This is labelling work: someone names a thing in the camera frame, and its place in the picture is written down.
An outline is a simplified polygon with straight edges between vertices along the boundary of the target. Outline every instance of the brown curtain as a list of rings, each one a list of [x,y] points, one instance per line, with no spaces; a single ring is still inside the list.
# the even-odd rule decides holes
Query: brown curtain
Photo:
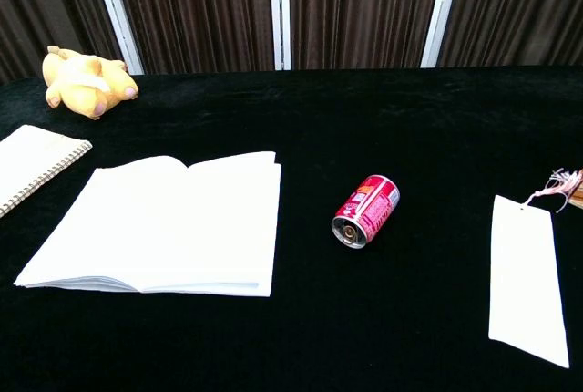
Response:
[[[438,66],[583,64],[583,0],[454,0]]]
[[[0,0],[0,82],[41,76],[46,46],[122,58],[103,0]]]
[[[292,67],[419,67],[434,1],[291,0]]]
[[[124,0],[147,73],[273,69],[270,0]]]

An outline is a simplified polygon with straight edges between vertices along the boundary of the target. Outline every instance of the can label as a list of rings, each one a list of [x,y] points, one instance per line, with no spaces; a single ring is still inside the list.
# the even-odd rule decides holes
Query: can label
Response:
[[[369,176],[336,212],[332,221],[334,234],[349,246],[363,247],[379,232],[399,199],[399,190],[391,180],[381,175]],[[347,222],[351,227],[354,225],[354,229],[349,228],[354,231],[354,242],[345,236]],[[344,234],[338,232],[341,227],[344,227]]]

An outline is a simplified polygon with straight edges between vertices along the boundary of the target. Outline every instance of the spiral binding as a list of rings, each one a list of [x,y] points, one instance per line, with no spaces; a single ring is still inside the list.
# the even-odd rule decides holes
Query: spiral binding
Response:
[[[24,187],[23,190],[15,194],[11,199],[8,200],[8,202],[5,202],[0,206],[0,217],[7,215],[8,212],[13,210],[16,205],[37,191],[41,185],[55,178],[58,173],[85,155],[92,147],[93,146],[88,141],[82,143],[77,149],[66,155],[63,160],[59,161],[49,170],[36,177],[36,179],[30,182],[27,187]]]

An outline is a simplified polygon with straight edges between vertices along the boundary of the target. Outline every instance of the stuffed animal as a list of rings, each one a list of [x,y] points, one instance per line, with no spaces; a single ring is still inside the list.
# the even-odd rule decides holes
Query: stuffed animal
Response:
[[[43,60],[46,102],[65,105],[90,119],[99,119],[122,100],[138,96],[138,86],[123,61],[81,55],[74,50],[49,46]]]

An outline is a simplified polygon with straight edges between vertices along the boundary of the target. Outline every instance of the black velvet cloth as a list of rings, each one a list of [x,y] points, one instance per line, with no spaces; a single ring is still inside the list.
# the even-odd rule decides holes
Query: black velvet cloth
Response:
[[[99,121],[50,110],[40,79],[0,88],[2,137],[28,123],[94,145],[0,219],[3,391],[583,390],[582,210],[553,216],[571,368],[487,336],[494,196],[583,167],[583,68],[136,80]],[[255,150],[282,165],[271,297],[13,286],[94,168]],[[402,199],[351,250],[331,219],[375,173]],[[100,214],[87,236],[106,228]]]

